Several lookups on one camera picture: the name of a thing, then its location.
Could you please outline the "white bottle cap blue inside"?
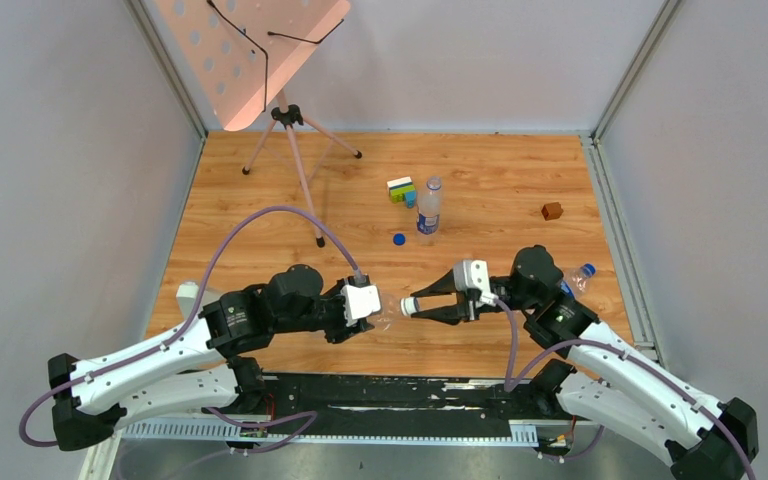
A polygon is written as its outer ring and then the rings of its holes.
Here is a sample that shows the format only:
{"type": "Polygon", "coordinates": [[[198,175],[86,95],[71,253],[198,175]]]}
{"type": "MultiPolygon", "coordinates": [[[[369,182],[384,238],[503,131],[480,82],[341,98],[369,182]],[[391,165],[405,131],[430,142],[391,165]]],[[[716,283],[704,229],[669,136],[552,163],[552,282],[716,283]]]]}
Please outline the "white bottle cap blue inside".
{"type": "Polygon", "coordinates": [[[402,315],[411,317],[420,311],[419,300],[415,297],[405,297],[400,300],[400,309],[402,315]]]}

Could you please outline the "clear bottle white cap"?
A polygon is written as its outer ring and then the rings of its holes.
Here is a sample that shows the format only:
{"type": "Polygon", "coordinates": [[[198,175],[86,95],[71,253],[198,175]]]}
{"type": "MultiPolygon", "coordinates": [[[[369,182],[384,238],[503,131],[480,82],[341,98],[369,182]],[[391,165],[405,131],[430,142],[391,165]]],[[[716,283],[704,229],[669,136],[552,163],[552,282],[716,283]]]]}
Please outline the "clear bottle white cap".
{"type": "Polygon", "coordinates": [[[367,321],[376,329],[391,329],[403,317],[401,298],[388,293],[380,294],[380,309],[371,314],[367,321]]]}

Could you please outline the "clear bottle blue cap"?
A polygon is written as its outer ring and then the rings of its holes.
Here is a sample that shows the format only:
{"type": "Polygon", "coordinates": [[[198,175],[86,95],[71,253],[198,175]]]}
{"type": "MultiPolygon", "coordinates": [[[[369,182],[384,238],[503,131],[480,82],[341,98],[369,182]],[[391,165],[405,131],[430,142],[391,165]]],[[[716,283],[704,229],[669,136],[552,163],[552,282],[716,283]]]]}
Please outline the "clear bottle blue cap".
{"type": "Polygon", "coordinates": [[[597,270],[591,263],[584,263],[579,267],[569,269],[563,274],[561,290],[578,298],[587,292],[591,279],[596,273],[597,270]]]}

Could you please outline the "clear Pepsi bottle blue label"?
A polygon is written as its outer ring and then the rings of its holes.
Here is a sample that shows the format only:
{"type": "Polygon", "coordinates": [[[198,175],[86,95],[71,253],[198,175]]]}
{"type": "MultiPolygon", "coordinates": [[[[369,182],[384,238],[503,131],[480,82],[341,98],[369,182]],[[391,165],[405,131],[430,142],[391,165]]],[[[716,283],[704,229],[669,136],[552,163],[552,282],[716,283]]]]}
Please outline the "clear Pepsi bottle blue label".
{"type": "Polygon", "coordinates": [[[417,230],[430,236],[437,232],[443,204],[443,181],[439,176],[430,177],[417,197],[417,230]]]}

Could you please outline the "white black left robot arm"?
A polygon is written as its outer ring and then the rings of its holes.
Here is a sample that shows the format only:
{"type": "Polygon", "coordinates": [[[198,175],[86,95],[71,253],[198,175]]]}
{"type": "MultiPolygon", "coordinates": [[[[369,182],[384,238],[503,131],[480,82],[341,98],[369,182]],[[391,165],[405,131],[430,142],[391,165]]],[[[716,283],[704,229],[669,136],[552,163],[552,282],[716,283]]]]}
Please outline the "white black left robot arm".
{"type": "Polygon", "coordinates": [[[258,411],[267,389],[251,352],[284,333],[321,331],[339,344],[370,330],[369,317],[382,309],[367,276],[323,285],[317,270],[293,265],[266,284],[203,304],[190,325],[96,358],[51,358],[57,447],[82,450],[141,420],[186,409],[258,411]]]}

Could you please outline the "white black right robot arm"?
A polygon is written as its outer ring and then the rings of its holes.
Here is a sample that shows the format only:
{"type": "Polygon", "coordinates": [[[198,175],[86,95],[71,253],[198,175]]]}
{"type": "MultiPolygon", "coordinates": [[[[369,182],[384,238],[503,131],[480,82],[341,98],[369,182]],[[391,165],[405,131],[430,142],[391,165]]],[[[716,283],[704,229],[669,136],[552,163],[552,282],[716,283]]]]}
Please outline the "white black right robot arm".
{"type": "Polygon", "coordinates": [[[621,338],[566,293],[563,276],[542,245],[522,248],[506,276],[483,260],[457,262],[400,302],[404,316],[448,325],[503,312],[541,353],[520,373],[509,354],[504,388],[530,381],[531,403],[544,417],[562,411],[613,431],[663,462],[676,479],[753,479],[759,452],[757,413],[742,399],[723,401],[685,382],[621,338]]]}

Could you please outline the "brown small block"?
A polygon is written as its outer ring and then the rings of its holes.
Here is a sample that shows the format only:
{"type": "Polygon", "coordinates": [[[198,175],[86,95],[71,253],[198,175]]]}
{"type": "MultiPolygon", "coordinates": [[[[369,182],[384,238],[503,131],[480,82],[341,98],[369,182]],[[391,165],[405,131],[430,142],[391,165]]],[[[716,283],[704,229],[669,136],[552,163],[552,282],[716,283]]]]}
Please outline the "brown small block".
{"type": "Polygon", "coordinates": [[[557,220],[563,213],[564,209],[560,202],[546,203],[541,207],[541,215],[545,221],[557,220]]]}

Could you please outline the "coloured toy brick stack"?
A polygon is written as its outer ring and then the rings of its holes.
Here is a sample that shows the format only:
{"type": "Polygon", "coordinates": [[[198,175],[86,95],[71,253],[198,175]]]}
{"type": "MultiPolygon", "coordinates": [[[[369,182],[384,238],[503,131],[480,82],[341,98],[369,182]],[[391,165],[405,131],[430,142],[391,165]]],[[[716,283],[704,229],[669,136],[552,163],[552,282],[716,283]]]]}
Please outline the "coloured toy brick stack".
{"type": "Polygon", "coordinates": [[[388,197],[394,204],[402,203],[412,209],[417,200],[417,191],[410,176],[389,180],[387,183],[388,197]]]}

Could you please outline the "white carton with cap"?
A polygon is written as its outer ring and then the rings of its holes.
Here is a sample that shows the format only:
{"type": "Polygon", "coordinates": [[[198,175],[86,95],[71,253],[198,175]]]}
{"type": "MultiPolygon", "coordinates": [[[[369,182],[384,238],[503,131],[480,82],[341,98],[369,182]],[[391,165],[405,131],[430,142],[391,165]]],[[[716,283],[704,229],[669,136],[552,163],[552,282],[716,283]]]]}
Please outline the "white carton with cap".
{"type": "MultiPolygon", "coordinates": [[[[195,300],[199,289],[200,286],[195,281],[186,281],[178,286],[176,292],[176,301],[184,320],[189,317],[193,306],[195,305],[195,300]]],[[[199,313],[205,305],[217,301],[221,295],[221,291],[211,287],[206,287],[196,312],[199,313]]]]}

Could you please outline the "pink music stand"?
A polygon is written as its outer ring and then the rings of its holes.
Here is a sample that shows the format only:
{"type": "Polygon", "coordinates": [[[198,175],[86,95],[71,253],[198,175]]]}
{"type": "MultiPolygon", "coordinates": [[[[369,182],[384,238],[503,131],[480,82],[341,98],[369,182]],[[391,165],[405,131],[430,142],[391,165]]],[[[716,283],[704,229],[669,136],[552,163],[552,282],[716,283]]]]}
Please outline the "pink music stand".
{"type": "Polygon", "coordinates": [[[242,131],[264,112],[282,126],[308,210],[315,210],[297,130],[309,126],[355,158],[362,153],[288,101],[285,88],[340,27],[351,5],[332,1],[152,1],[222,130],[242,131]]]}

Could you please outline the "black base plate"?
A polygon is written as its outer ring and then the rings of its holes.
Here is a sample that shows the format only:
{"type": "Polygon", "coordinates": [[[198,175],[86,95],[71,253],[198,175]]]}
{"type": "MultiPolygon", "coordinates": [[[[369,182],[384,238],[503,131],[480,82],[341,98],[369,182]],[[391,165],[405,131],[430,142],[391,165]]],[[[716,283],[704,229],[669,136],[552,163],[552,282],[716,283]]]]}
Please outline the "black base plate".
{"type": "Polygon", "coordinates": [[[507,392],[500,380],[464,377],[272,373],[219,410],[286,418],[271,432],[318,436],[504,437],[513,420],[572,419],[527,382],[507,392]]]}

